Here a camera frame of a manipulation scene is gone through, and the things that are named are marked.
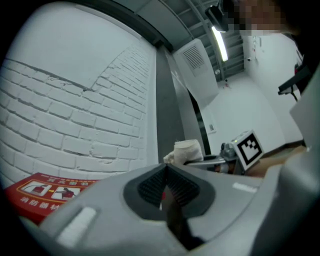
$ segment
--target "red sign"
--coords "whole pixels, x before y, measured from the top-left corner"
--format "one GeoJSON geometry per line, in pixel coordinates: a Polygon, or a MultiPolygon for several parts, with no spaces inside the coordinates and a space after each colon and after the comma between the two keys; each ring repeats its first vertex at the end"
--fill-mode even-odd
{"type": "Polygon", "coordinates": [[[9,186],[4,192],[20,216],[39,224],[96,181],[61,178],[38,172],[9,186]]]}

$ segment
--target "white cloth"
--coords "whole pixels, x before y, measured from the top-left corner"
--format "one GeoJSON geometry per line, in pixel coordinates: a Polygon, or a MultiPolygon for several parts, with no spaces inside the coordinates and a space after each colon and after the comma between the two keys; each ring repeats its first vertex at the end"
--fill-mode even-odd
{"type": "Polygon", "coordinates": [[[163,158],[165,164],[181,164],[188,161],[203,161],[204,156],[201,151],[199,141],[196,139],[177,141],[174,149],[163,158]]]}

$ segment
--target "printed illustration on red box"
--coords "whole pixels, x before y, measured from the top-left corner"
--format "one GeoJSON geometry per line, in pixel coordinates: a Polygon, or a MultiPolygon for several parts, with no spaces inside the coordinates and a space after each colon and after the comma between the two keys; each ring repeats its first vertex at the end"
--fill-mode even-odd
{"type": "Polygon", "coordinates": [[[43,196],[51,188],[51,185],[43,184],[41,182],[32,181],[29,184],[25,185],[22,190],[30,194],[37,196],[43,196]]]}
{"type": "Polygon", "coordinates": [[[80,188],[59,186],[51,198],[60,200],[70,200],[80,193],[80,188]]]}

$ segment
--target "white brick wall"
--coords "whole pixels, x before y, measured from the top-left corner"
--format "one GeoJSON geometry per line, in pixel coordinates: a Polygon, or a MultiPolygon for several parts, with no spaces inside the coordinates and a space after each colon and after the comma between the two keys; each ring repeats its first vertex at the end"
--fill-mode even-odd
{"type": "Polygon", "coordinates": [[[0,71],[0,177],[102,179],[146,165],[151,52],[123,51],[91,89],[5,60],[0,71]]]}

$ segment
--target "ceiling light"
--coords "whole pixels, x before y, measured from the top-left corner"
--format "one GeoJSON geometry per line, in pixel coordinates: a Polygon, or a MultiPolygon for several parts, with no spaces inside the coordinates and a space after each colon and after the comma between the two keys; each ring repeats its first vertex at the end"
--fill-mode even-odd
{"type": "Polygon", "coordinates": [[[226,62],[228,60],[228,55],[227,55],[226,46],[225,46],[224,40],[221,36],[221,33],[218,30],[216,30],[216,28],[214,26],[212,27],[212,31],[213,31],[215,39],[218,43],[222,60],[224,62],[226,62]]]}

